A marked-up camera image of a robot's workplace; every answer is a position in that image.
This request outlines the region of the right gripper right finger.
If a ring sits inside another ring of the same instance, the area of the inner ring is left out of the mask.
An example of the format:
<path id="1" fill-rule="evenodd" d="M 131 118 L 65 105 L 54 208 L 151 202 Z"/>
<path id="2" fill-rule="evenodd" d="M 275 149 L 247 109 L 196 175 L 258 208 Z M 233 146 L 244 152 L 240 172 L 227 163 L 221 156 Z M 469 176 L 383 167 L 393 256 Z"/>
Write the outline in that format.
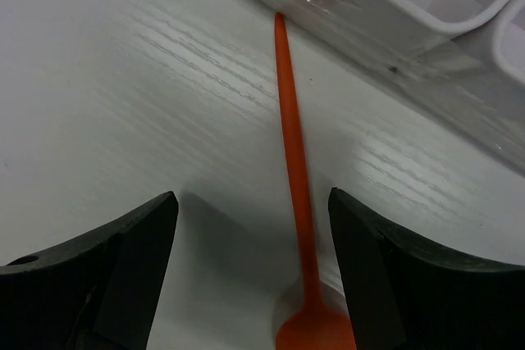
<path id="1" fill-rule="evenodd" d="M 446 247 L 341 189 L 328 211 L 358 348 L 523 348 L 522 266 Z"/>

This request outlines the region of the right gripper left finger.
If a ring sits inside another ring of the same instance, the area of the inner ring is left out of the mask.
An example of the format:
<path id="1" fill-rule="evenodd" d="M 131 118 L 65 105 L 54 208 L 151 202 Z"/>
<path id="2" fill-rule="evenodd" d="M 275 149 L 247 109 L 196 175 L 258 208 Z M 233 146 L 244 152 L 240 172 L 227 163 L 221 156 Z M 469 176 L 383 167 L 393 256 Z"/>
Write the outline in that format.
<path id="1" fill-rule="evenodd" d="M 145 349 L 176 232 L 162 193 L 1 268 L 3 349 Z"/>

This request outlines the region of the orange spoon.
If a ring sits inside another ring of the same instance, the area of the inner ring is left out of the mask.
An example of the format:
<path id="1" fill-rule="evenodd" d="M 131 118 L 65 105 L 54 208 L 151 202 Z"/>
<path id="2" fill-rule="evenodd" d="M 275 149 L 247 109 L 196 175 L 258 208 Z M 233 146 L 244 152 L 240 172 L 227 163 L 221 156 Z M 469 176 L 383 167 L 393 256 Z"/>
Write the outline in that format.
<path id="1" fill-rule="evenodd" d="M 274 32 L 282 137 L 304 287 L 304 305 L 277 331 L 276 348 L 355 349 L 350 319 L 331 309 L 322 295 L 299 105 L 281 13 L 275 15 Z"/>

